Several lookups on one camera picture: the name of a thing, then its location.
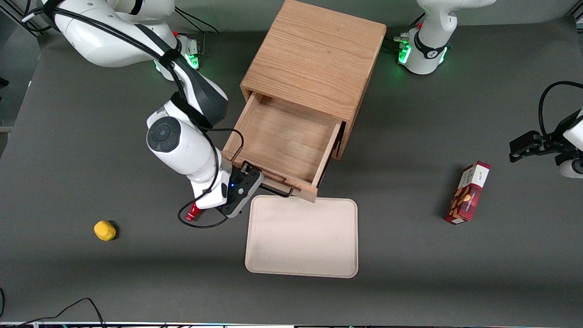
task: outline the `wooden drawer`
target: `wooden drawer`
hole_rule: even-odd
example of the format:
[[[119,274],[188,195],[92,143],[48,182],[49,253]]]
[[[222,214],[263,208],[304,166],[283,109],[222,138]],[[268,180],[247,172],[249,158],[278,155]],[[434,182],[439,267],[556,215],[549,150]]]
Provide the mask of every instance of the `wooden drawer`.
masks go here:
[[[334,149],[341,121],[333,116],[252,93],[235,125],[245,144],[234,165],[244,161],[261,169],[268,186],[314,202]],[[223,149],[231,158],[240,145],[232,133]]]

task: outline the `beige tray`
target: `beige tray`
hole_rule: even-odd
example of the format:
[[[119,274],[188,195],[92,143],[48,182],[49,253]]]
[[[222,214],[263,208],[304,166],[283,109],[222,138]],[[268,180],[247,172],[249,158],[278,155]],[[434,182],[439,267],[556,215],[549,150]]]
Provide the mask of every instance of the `beige tray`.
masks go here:
[[[255,197],[245,266],[253,273],[354,277],[359,269],[356,203]]]

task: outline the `black cable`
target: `black cable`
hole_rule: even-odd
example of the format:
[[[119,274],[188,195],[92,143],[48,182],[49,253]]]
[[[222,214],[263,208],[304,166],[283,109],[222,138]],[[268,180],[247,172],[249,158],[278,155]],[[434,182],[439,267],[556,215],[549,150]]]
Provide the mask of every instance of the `black cable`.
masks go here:
[[[182,222],[182,224],[185,224],[185,225],[191,226],[191,227],[193,227],[193,228],[198,228],[198,229],[209,229],[209,228],[214,228],[214,227],[216,227],[216,226],[219,226],[219,225],[221,225],[221,224],[225,223],[225,221],[227,221],[227,220],[229,219],[228,217],[225,217],[225,218],[224,218],[222,221],[220,221],[220,222],[217,222],[217,223],[215,223],[215,224],[211,224],[211,225],[194,225],[194,224],[188,223],[187,221],[184,221],[184,220],[182,219],[182,212],[183,212],[183,211],[184,211],[184,210],[185,210],[187,207],[189,207],[190,205],[192,205],[192,203],[194,203],[194,200],[192,200],[192,201],[189,201],[188,203],[186,203],[186,204],[185,204],[184,206],[182,206],[182,208],[181,208],[181,209],[178,211],[178,220],[179,220],[180,222]]]
[[[195,23],[192,23],[186,16],[184,16],[183,13],[176,11],[180,16],[182,16],[182,18],[184,18],[188,23],[190,23],[191,25],[193,25],[194,27],[196,27],[197,30],[199,30],[202,34],[205,34],[206,32],[203,31],[200,27],[198,27]]]
[[[12,13],[10,13],[6,8],[4,8],[4,6],[0,5],[0,9],[2,9],[2,11],[4,11],[8,16],[10,16],[13,20],[15,20],[16,22],[20,23],[20,19],[14,17],[14,15]],[[34,37],[36,37],[37,35],[34,34],[31,30],[26,29],[30,34],[32,34]]]
[[[421,20],[421,18],[423,18],[425,16],[425,12],[423,12],[421,14],[421,16],[419,16],[416,20],[413,21],[413,23],[411,23],[411,26],[415,26],[415,24],[419,23],[419,21]]]
[[[63,314],[65,311],[67,311],[68,309],[70,309],[71,307],[73,307],[73,306],[77,305],[78,303],[81,303],[82,301],[85,301],[85,300],[91,302],[91,305],[93,305],[93,308],[95,309],[95,312],[97,313],[97,317],[99,318],[99,323],[101,323],[101,326],[103,328],[107,328],[107,325],[106,325],[105,321],[103,320],[103,317],[101,316],[101,312],[99,312],[99,309],[97,308],[97,306],[95,305],[95,303],[93,303],[93,300],[90,299],[89,297],[82,298],[82,299],[78,300],[77,302],[75,302],[75,303],[67,306],[62,311],[60,311],[59,314],[57,314],[56,316],[40,317],[40,318],[37,318],[37,319],[34,319],[34,320],[30,320],[30,321],[27,321],[27,322],[24,322],[24,323],[21,323],[21,324],[15,324],[15,325],[6,326],[6,327],[10,327],[10,328],[21,328],[21,327],[25,327],[28,324],[31,324],[33,322],[42,321],[42,320],[56,319],[61,314]]]
[[[0,317],[4,314],[4,305],[6,305],[6,296],[4,295],[4,290],[0,288],[0,296],[2,296],[2,309],[0,309]]]
[[[184,11],[184,10],[182,10],[182,9],[178,8],[178,7],[175,7],[175,8],[176,8],[176,11],[178,11],[178,12],[181,12],[181,13],[183,13],[183,14],[185,14],[185,15],[187,15],[187,16],[189,16],[189,17],[191,17],[191,18],[194,18],[194,19],[196,19],[197,21],[199,21],[199,22],[203,23],[204,25],[207,25],[207,26],[208,26],[208,27],[210,27],[211,29],[215,30],[215,32],[216,32],[216,33],[219,33],[219,30],[218,30],[218,29],[216,29],[216,28],[215,28],[214,26],[212,26],[211,24],[209,24],[209,23],[205,22],[204,20],[202,20],[202,19],[198,19],[197,17],[195,17],[195,16],[193,16],[193,15],[191,15],[191,14],[187,13],[186,11]]]
[[[12,10],[17,14],[20,15],[22,17],[25,17],[26,15],[28,15],[28,10],[26,10],[25,12],[20,11],[20,8],[16,7],[15,5],[13,5],[11,2],[9,2],[8,0],[3,0],[5,4],[7,4],[8,6],[10,6],[10,8],[12,8]],[[27,1],[27,8],[29,8],[29,3],[32,0],[28,0]],[[27,29],[29,32],[39,32],[40,34],[45,34],[43,32],[45,32],[46,30],[50,29],[50,26],[47,26],[43,29],[41,29],[38,25],[34,24],[31,21],[28,21],[27,23],[31,24],[32,27],[29,27],[27,25],[27,23],[23,23],[20,19],[17,19],[18,24],[22,25],[22,27],[24,27],[25,29]]]
[[[545,123],[543,122],[543,105],[545,103],[545,98],[546,98],[547,94],[549,93],[549,91],[551,91],[551,89],[553,89],[557,85],[570,85],[570,86],[575,86],[577,88],[583,89],[583,84],[581,84],[581,83],[571,82],[571,81],[558,81],[558,82],[555,82],[555,83],[549,85],[545,89],[545,91],[543,92],[543,94],[540,96],[540,101],[539,101],[539,126],[540,126],[540,132],[542,132],[543,136],[545,137],[545,140],[547,140],[547,141],[550,141],[550,138],[549,138],[548,133],[546,132]]]

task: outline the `yellow object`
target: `yellow object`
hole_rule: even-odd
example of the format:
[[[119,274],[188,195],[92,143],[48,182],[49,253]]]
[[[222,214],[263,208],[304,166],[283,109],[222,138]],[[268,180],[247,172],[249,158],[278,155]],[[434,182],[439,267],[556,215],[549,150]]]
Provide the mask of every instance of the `yellow object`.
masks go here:
[[[95,231],[95,235],[105,242],[108,242],[111,239],[115,238],[115,228],[113,225],[107,221],[99,221],[93,227],[93,231]]]

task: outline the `wood grain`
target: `wood grain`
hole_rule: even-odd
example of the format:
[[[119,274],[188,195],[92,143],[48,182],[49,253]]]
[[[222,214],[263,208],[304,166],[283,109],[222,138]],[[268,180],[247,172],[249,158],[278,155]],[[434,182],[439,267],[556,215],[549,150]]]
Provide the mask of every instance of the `wood grain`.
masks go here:
[[[245,138],[236,166],[246,160],[260,168],[266,179],[292,187],[299,197],[315,201],[315,185],[340,129],[337,118],[252,93],[235,128]],[[239,143],[239,136],[232,133],[223,150],[225,156],[233,156]]]
[[[241,87],[351,122],[385,31],[380,23],[287,0]]]

